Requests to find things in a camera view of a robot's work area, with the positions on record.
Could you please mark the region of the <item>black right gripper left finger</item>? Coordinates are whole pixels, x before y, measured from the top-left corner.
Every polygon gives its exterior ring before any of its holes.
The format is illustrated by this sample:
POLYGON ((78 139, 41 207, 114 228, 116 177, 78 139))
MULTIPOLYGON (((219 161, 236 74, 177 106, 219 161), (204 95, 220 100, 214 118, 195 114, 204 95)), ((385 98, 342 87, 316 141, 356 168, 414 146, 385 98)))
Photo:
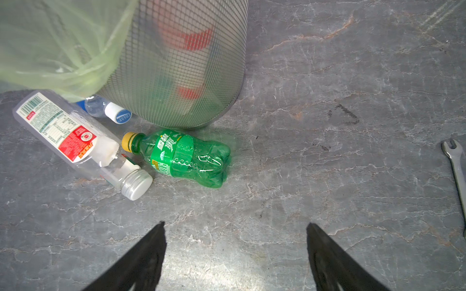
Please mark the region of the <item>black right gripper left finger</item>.
POLYGON ((86 291, 154 291, 167 248, 165 222, 159 222, 86 291))

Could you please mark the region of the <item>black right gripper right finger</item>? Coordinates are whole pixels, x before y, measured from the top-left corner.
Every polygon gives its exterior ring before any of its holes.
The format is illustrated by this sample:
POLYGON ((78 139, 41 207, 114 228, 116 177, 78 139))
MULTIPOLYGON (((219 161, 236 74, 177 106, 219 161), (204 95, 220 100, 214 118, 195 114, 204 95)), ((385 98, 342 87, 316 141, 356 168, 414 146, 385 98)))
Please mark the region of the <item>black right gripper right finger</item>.
POLYGON ((386 291, 317 224, 307 226, 307 249, 318 291, 386 291))

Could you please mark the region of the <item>clear bottle red cap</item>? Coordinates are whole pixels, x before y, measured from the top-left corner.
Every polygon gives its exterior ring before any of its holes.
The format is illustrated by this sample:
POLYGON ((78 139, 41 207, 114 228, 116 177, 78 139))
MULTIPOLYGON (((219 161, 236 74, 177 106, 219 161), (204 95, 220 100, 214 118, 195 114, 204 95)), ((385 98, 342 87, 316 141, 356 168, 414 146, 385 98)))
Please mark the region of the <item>clear bottle red cap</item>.
POLYGON ((214 28, 201 23, 200 28, 180 16, 159 16, 157 25, 165 46, 167 72, 181 99, 199 99, 206 86, 206 70, 214 28))

